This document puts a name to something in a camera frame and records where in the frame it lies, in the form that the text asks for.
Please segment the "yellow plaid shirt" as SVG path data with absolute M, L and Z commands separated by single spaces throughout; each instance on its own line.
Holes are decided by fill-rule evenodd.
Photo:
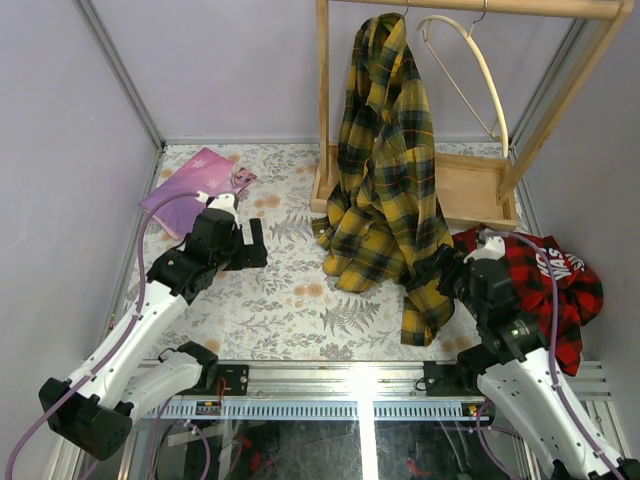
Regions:
M 313 222 L 337 289 L 363 293 L 392 280 L 405 288 L 400 341 L 428 346 L 454 313 L 436 274 L 419 272 L 453 243 L 436 192 L 427 93 L 405 19 L 366 20 L 354 38 L 339 129 L 339 181 Z

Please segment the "red black plaid shirt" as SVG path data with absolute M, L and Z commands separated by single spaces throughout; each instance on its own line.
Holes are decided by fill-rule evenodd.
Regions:
M 547 340 L 555 340 L 560 370 L 577 375 L 583 342 L 581 328 L 602 310 L 600 278 L 552 236 L 506 232 L 506 255 L 500 261 L 511 276 L 518 307 L 537 318 Z

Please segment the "cream clothes hanger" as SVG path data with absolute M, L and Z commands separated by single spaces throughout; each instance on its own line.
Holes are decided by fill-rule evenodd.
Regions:
M 486 139 L 497 144 L 500 157 L 510 153 L 509 126 L 492 70 L 482 47 L 475 38 L 476 27 L 488 14 L 489 2 L 467 24 L 442 13 L 431 13 L 418 23 L 416 31 L 422 43 L 450 83 Z M 461 48 L 456 55 L 444 58 L 440 51 L 446 34 L 452 34 L 454 44 Z

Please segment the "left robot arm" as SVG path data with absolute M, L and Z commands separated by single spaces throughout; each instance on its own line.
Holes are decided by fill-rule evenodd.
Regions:
M 66 380 L 48 379 L 39 391 L 49 428 L 98 461 L 113 456 L 135 423 L 172 396 L 212 392 L 218 357 L 188 341 L 144 374 L 137 368 L 164 330 L 208 289 L 221 271 L 267 264 L 260 219 L 249 221 L 246 242 L 231 207 L 205 208 L 192 231 L 149 268 L 140 305 L 131 307 L 111 334 Z

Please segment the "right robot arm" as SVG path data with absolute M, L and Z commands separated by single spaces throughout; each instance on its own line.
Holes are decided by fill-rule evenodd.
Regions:
M 562 374 L 535 315 L 517 299 L 502 238 L 465 255 L 442 245 L 416 267 L 476 322 L 480 344 L 450 365 L 429 361 L 430 396 L 480 394 L 516 428 L 550 479 L 636 479 L 639 462 L 619 452 L 591 420 Z

